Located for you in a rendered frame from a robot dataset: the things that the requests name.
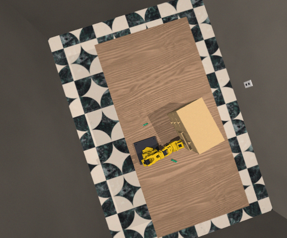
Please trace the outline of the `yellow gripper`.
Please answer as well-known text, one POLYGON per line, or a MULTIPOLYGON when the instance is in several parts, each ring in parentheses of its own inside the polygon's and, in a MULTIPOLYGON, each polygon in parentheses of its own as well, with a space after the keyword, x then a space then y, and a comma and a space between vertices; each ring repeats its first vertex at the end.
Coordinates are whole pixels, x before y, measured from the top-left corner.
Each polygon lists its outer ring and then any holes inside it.
POLYGON ((182 140, 178 140, 178 141, 173 141, 171 142, 171 146, 172 146, 172 151, 175 152, 175 151, 178 151, 179 149, 181 148, 184 148, 184 144, 183 142, 181 142, 182 140), (180 143, 179 143, 180 142, 180 143))

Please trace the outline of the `tan wooden chest of drawers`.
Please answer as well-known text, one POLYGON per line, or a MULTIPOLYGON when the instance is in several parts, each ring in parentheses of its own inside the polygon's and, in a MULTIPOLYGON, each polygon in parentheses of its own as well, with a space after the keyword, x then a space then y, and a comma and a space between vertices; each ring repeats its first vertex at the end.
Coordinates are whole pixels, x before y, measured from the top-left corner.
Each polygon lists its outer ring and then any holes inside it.
POLYGON ((181 132, 189 134, 198 154, 224 141, 220 130, 202 98, 186 103, 171 111, 171 113, 174 112, 177 112, 187 131, 181 132))

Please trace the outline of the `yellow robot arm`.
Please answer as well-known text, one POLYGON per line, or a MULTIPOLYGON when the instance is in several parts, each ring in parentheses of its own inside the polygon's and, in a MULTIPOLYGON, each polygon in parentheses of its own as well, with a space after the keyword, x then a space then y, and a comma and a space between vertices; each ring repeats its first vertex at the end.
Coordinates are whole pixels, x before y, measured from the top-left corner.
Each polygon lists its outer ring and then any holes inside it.
POLYGON ((171 144, 166 145, 162 150, 157 151, 157 149, 146 147, 143 151, 143 159, 141 160, 144 166, 150 166, 156 161, 168 156, 172 153, 171 144), (167 151, 167 152, 166 152, 167 151))

